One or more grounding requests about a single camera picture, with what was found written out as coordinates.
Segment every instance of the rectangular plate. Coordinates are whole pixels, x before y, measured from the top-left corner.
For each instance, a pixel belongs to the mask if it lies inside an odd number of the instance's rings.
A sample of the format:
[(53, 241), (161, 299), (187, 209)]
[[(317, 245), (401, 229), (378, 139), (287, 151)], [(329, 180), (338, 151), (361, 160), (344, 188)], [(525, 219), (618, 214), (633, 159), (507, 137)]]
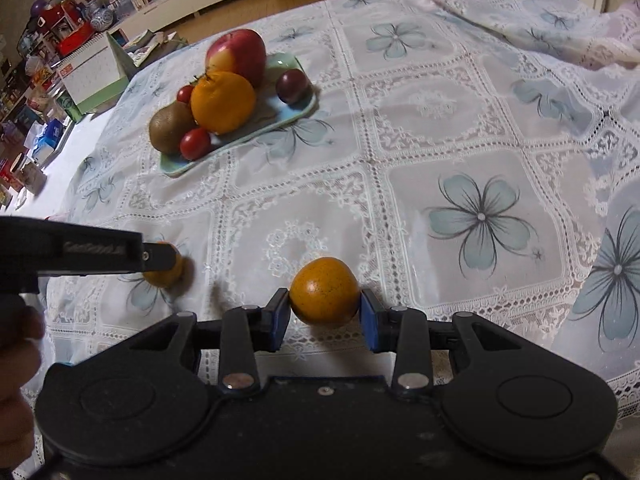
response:
[(181, 155), (165, 155), (161, 153), (160, 171), (167, 176), (179, 176), (212, 155), (247, 142), (265, 132), (277, 130), (300, 117), (309, 115), (318, 102), (315, 92), (310, 92), (307, 97), (292, 105), (283, 103), (276, 95), (276, 81), (285, 70), (290, 68), (302, 70), (300, 62), (293, 54), (286, 52), (269, 54), (264, 70), (264, 81), (258, 90), (255, 110), (251, 118), (237, 130), (219, 136), (218, 139), (222, 142), (222, 145), (198, 160), (190, 162), (182, 158)]

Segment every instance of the kiwi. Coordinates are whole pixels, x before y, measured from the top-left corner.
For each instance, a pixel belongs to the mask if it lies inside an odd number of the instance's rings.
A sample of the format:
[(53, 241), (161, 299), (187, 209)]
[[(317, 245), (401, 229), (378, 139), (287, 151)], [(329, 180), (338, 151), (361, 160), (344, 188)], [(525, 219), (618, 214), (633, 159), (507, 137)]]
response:
[(149, 140), (151, 145), (165, 155), (180, 153), (182, 136), (197, 128), (187, 103), (174, 101), (159, 109), (149, 122)]

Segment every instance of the screw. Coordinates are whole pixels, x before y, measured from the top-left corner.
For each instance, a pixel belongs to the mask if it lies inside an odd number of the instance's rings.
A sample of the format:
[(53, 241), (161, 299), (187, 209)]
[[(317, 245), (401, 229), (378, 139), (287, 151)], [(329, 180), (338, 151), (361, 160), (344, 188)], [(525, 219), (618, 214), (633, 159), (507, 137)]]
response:
[(222, 383), (229, 390), (244, 390), (246, 388), (249, 388), (250, 386), (253, 386), (255, 380), (253, 377), (251, 377), (251, 375), (240, 372), (237, 374), (225, 375), (225, 377), (222, 379)]
[(429, 378), (417, 373), (402, 374), (398, 377), (398, 384), (405, 390), (418, 390), (429, 385)]

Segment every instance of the orange fruit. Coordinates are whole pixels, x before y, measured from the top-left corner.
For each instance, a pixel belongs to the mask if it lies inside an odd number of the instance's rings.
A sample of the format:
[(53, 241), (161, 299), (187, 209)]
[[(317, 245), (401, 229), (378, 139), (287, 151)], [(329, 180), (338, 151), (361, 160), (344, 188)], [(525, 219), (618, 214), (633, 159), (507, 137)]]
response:
[(217, 135), (228, 134), (242, 126), (254, 107), (254, 87), (233, 72), (207, 72), (191, 93), (193, 118)]
[(337, 258), (318, 258), (300, 269), (289, 289), (291, 309), (309, 325), (339, 327), (360, 306), (360, 286)]
[[(158, 242), (159, 244), (167, 244), (169, 242)], [(150, 283), (153, 286), (158, 288), (170, 288), (174, 286), (175, 283), (182, 276), (182, 268), (184, 266), (184, 261), (182, 259), (182, 255), (178, 252), (174, 246), (171, 245), (175, 251), (175, 264), (169, 270), (148, 270), (147, 272), (143, 272), (142, 276), (144, 277), (147, 283)]]

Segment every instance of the red tomato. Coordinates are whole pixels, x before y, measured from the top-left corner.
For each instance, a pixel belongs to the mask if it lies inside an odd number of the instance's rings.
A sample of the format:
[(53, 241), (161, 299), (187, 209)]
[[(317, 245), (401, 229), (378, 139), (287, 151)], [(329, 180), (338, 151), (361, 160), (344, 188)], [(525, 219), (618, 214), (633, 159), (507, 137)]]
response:
[(178, 95), (175, 97), (175, 100), (188, 104), (191, 100), (191, 92), (193, 92), (192, 85), (183, 86), (178, 90)]
[(211, 138), (204, 128), (196, 128), (184, 134), (180, 141), (180, 153), (187, 160), (197, 160), (211, 151)]

